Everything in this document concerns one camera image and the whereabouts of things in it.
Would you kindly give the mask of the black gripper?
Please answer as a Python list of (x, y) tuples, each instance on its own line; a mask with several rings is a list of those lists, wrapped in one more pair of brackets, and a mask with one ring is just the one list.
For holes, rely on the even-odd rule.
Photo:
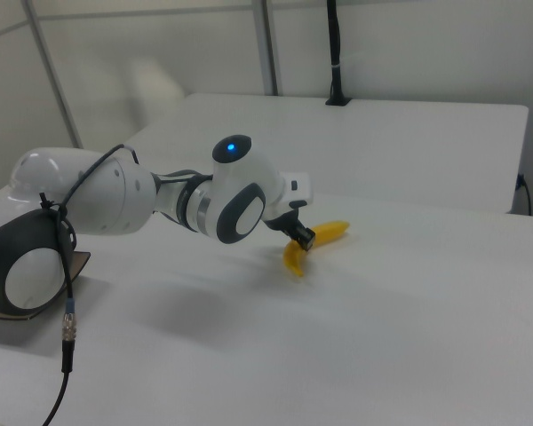
[(312, 229), (303, 226), (298, 219), (299, 209), (306, 205), (304, 200), (291, 201), (290, 211), (277, 218), (265, 219), (264, 223), (271, 230), (288, 234), (301, 249), (309, 251), (314, 245), (316, 234)]

